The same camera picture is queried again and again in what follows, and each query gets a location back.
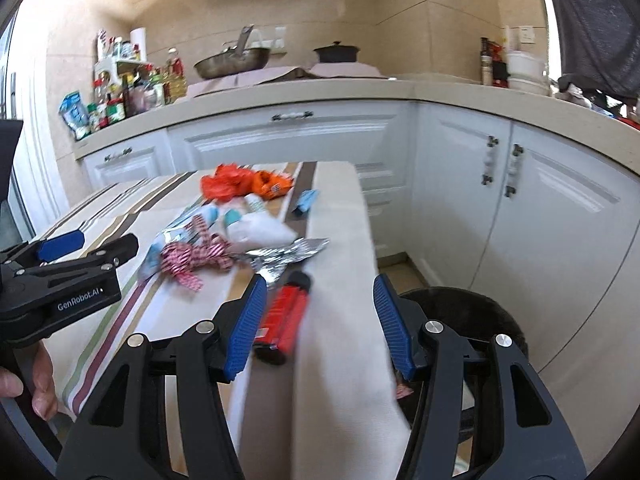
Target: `red white striped ribbon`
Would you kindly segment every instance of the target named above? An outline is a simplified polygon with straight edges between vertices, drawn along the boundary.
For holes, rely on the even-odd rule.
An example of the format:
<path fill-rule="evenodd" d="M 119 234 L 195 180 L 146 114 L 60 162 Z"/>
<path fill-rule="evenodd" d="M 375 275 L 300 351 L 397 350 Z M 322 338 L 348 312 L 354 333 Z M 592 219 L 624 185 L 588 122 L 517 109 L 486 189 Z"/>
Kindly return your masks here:
<path fill-rule="evenodd" d="M 221 270 L 229 270 L 234 261 L 225 252 L 229 243 L 219 235 L 211 235 L 202 215 L 195 215 L 188 225 L 194 235 L 200 235 L 201 244 L 171 242 L 160 253 L 161 270 L 174 276 L 178 283 L 191 290 L 200 290 L 202 280 L 191 271 L 196 267 L 211 265 Z"/>

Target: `red bottle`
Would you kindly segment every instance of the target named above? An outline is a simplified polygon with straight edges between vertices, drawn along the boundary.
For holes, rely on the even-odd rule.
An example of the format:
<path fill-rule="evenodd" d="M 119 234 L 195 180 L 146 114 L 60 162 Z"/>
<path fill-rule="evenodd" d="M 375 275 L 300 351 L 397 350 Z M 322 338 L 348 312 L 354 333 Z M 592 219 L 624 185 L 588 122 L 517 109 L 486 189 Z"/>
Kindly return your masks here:
<path fill-rule="evenodd" d="M 311 278 L 295 270 L 262 318 L 254 340 L 255 355 L 261 361 L 282 365 L 296 344 L 304 316 Z"/>

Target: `table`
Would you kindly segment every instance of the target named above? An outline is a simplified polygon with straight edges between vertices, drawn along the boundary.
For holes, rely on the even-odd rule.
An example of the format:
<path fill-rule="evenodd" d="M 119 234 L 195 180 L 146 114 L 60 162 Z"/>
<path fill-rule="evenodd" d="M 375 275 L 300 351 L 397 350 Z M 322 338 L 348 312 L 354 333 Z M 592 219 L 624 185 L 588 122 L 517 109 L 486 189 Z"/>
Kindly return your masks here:
<path fill-rule="evenodd" d="M 281 368 L 253 358 L 220 393 L 230 434 L 248 480 L 370 480 L 395 478 L 409 429 L 395 400 L 395 381 L 372 302 L 377 273 L 367 209 L 358 177 L 344 162 L 265 164 L 287 171 L 294 189 L 269 210 L 301 235 L 331 239 L 305 262 L 314 280 L 300 327 L 296 356 Z M 155 275 L 136 283 L 136 270 L 159 230 L 185 209 L 203 203 L 200 177 L 207 171 L 117 184 L 76 205 L 41 236 L 80 228 L 86 243 L 77 258 L 133 232 L 138 256 L 118 269 L 122 300 L 46 340 L 56 393 L 75 417 L 110 359 L 129 335 L 150 340 L 180 335 L 220 304 L 238 298 L 251 279 L 247 269 L 228 274 L 199 269 L 192 292 Z M 291 195 L 320 195 L 306 221 L 289 222 Z M 174 469 L 184 471 L 175 381 L 167 379 L 167 430 Z"/>

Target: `aluminum foil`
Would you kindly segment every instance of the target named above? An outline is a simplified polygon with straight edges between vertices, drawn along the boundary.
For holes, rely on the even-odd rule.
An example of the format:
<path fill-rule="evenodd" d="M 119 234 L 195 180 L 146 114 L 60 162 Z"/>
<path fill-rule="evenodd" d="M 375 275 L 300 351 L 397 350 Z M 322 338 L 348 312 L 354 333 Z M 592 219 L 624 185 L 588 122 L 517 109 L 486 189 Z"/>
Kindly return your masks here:
<path fill-rule="evenodd" d="M 282 276 L 287 265 L 301 262 L 318 254 L 329 244 L 329 238 L 299 238 L 291 245 L 256 249 L 234 257 L 249 261 L 252 269 L 273 286 Z"/>

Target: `paper towel roll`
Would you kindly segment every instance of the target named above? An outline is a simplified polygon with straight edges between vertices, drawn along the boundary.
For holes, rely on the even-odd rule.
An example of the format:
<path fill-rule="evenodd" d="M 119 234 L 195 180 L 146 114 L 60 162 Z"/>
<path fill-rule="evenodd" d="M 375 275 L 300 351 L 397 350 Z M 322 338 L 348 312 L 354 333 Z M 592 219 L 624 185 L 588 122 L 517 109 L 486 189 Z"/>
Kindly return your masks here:
<path fill-rule="evenodd" d="M 131 31 L 129 39 L 132 45 L 138 44 L 140 47 L 140 60 L 146 61 L 146 28 L 135 28 Z"/>

